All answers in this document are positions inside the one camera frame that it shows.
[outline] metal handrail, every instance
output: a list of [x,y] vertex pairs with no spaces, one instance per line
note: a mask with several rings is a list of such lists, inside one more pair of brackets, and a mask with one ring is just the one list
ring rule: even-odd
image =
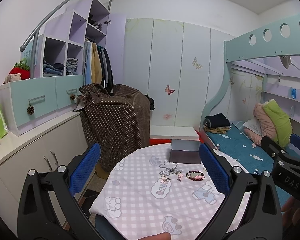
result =
[[[40,28],[47,22],[47,20],[54,14],[56,11],[58,11],[63,5],[65,5],[69,0],[64,0],[62,3],[60,3],[56,8],[54,8],[31,32],[31,34],[27,37],[25,42],[20,47],[20,51],[25,51],[26,46],[29,44],[31,39],[33,39],[33,45],[32,45],[32,53],[31,53],[31,64],[30,64],[30,77],[34,78],[34,61],[35,61],[35,54],[36,54],[36,47],[37,47],[37,40],[39,37]],[[108,10],[110,10],[112,4],[112,0],[109,1]]]

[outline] white cabinet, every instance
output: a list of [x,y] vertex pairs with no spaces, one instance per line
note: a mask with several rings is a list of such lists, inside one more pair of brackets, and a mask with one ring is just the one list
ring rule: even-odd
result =
[[[87,147],[80,116],[76,116],[26,145],[0,166],[0,195],[4,191],[8,192],[2,196],[0,215],[14,233],[17,228],[18,204],[28,171],[36,169],[39,173],[49,172],[50,166],[54,171],[59,165],[68,165],[74,156],[83,154]],[[54,192],[49,192],[49,195],[59,222],[63,225],[66,219],[56,195]],[[82,192],[76,194],[75,198],[79,199],[81,195]]]
[[44,159],[47,157],[46,153],[43,140],[39,138],[0,166],[0,178],[17,202],[20,200],[24,181],[30,169],[36,169],[39,173],[50,171]]
[[86,141],[79,135],[78,121],[81,124],[80,117],[73,118],[42,137],[54,167],[68,165],[87,149]]

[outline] round table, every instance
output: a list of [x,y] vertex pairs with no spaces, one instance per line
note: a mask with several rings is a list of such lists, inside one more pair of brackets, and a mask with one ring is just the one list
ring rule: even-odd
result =
[[[232,166],[240,166],[228,155]],[[183,178],[171,174],[171,180],[161,183],[159,165],[169,159],[170,143],[136,150],[111,171],[110,176],[94,201],[90,212],[103,215],[126,239],[136,240],[162,232],[172,239],[193,240],[205,228],[221,205],[224,195],[219,193],[202,164],[181,164]],[[174,168],[175,164],[166,162]],[[200,171],[203,181],[186,178],[188,171]],[[245,211],[250,193],[246,192],[228,231],[236,229]]]

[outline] blue bedsheet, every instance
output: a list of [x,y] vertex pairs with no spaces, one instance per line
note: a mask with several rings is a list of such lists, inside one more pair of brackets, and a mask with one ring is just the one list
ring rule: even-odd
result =
[[[265,170],[272,171],[273,159],[261,147],[253,148],[253,142],[234,125],[231,125],[231,129],[226,134],[207,132],[207,135],[221,152],[236,159],[249,173],[261,174]],[[290,155],[300,158],[291,148],[286,147],[285,150]],[[280,206],[282,206],[290,197],[290,194],[277,186],[276,188]]]

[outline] loft bed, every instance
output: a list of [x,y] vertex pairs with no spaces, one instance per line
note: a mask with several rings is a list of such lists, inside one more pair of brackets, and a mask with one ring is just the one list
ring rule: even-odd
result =
[[[281,62],[280,56],[289,56],[291,64],[288,64],[287,69]],[[202,111],[200,135],[205,142],[239,161],[250,173],[260,174],[264,170],[271,171],[273,159],[261,147],[254,147],[253,141],[234,124],[231,123],[231,129],[226,134],[206,133],[203,129],[205,117],[210,115],[212,109],[226,95],[231,68],[262,76],[260,103],[274,99],[290,119],[300,123],[300,89],[296,89],[296,99],[293,99],[292,88],[282,85],[286,77],[300,82],[300,14],[225,41],[222,84],[215,97]],[[278,81],[268,82],[269,79],[274,78]],[[285,150],[288,154],[300,158],[300,138],[293,134]],[[278,187],[277,192],[282,206],[290,195]]]

